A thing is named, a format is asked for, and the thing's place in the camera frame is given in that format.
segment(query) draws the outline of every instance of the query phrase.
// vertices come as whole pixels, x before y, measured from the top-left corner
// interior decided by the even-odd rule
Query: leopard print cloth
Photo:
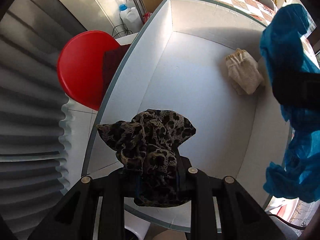
[[[148,109],[131,122],[99,124],[97,129],[124,168],[140,174],[134,199],[138,206],[173,207],[189,201],[178,198],[177,159],[172,151],[172,146],[196,133],[187,118],[174,111]]]

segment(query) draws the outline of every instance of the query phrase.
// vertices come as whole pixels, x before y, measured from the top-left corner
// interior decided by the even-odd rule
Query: gray curtain
[[[0,21],[0,214],[18,239],[68,187],[56,61],[84,31],[59,0],[15,0]]]

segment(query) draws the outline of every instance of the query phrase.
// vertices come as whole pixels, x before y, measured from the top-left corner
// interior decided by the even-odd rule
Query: red stool
[[[65,93],[96,111],[103,99],[102,60],[119,43],[103,31],[88,31],[73,37],[62,49],[57,73]]]

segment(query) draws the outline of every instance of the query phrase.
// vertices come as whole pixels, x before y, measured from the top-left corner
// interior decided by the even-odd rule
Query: plastic bottle
[[[127,8],[127,6],[125,4],[121,4],[119,6],[119,9],[120,9],[120,18],[122,19],[123,23],[126,25],[127,29],[132,31],[132,25],[131,25],[131,22],[127,19],[127,15],[128,13],[131,11],[129,8]]]
[[[130,30],[133,33],[138,33],[143,26],[138,10],[135,7],[132,7],[131,11],[127,13],[126,18],[130,22]]]

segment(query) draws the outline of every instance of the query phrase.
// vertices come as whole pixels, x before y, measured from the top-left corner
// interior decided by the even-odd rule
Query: dark maroon cloth
[[[102,78],[103,78],[103,91],[102,97],[104,97],[109,84],[122,60],[124,54],[129,49],[130,44],[121,45],[117,49],[106,51],[103,55],[102,62]]]

